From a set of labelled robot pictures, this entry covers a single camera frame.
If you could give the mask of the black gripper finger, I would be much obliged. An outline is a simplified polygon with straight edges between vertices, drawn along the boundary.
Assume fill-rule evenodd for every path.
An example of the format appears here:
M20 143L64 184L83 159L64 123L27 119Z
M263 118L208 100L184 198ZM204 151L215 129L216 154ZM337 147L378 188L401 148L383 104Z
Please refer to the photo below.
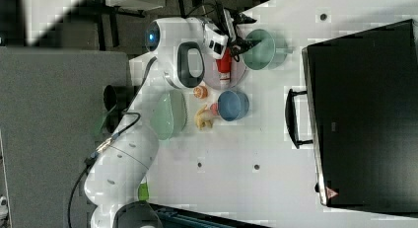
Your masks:
M257 39L243 39L236 38L230 43L230 55L236 61L240 61L240 54L243 54L253 47L257 46L260 43L260 40Z
M233 18L233 23L236 25L256 23L256 19L249 17L235 10L232 11L232 18Z

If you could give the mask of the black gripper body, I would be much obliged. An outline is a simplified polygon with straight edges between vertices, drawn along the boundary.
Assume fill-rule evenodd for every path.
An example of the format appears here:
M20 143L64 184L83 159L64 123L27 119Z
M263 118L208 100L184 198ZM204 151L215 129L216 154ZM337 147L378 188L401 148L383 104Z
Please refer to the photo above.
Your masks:
M221 3L217 3L215 7L219 23L223 29L228 32L229 42L233 43L237 39L237 34L233 25L231 13Z

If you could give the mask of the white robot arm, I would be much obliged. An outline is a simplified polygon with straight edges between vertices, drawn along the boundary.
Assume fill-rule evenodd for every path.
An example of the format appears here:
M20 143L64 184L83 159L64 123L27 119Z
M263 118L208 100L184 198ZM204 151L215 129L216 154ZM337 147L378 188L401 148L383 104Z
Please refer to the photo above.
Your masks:
M157 126L182 128L182 121L165 119L181 101L183 89L199 86L207 72L206 57L241 55L254 43L237 34L237 26L256 19L219 4L218 19L168 17L146 29L150 59L143 82L110 137L92 154L84 192L96 209L92 228L114 228L116 215L138 199L137 190L167 135Z

